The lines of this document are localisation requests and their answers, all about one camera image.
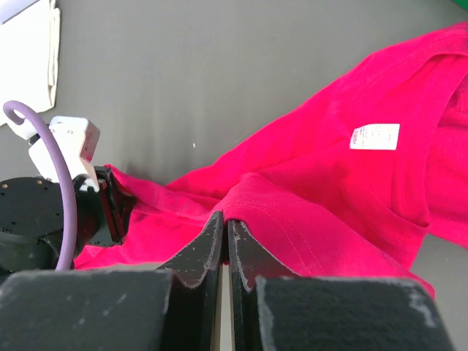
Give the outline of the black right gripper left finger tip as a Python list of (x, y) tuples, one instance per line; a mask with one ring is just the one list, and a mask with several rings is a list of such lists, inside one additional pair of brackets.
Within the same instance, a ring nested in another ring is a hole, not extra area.
[(156, 270), (23, 271), (1, 285), (3, 350), (215, 350), (224, 220)]

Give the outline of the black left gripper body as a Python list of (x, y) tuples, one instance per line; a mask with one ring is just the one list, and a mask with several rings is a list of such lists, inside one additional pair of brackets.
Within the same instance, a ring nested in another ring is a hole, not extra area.
[[(78, 210), (75, 254), (84, 247), (120, 246), (129, 230), (136, 199), (124, 192), (109, 167), (95, 167), (99, 191), (73, 181)], [(63, 238), (63, 205), (58, 184), (39, 177), (1, 183), (1, 272), (54, 269)]]

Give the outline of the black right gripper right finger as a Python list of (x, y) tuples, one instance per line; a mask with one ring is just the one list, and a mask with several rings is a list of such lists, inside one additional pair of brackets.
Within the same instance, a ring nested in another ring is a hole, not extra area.
[(240, 221), (227, 223), (236, 350), (451, 350), (426, 290), (408, 279), (303, 278)]

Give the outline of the red t-shirt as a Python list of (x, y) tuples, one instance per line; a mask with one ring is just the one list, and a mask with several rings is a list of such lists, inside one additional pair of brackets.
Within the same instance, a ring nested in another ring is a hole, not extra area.
[(301, 276), (408, 278), (426, 235), (467, 245), (467, 24), (371, 54), (165, 186), (114, 175), (129, 232), (78, 270), (162, 263), (220, 211)]

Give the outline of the folded white t-shirt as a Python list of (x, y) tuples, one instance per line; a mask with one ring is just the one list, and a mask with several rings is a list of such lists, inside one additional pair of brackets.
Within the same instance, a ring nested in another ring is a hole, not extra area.
[(40, 113), (55, 106), (60, 31), (55, 1), (1, 5), (1, 103), (17, 100)]

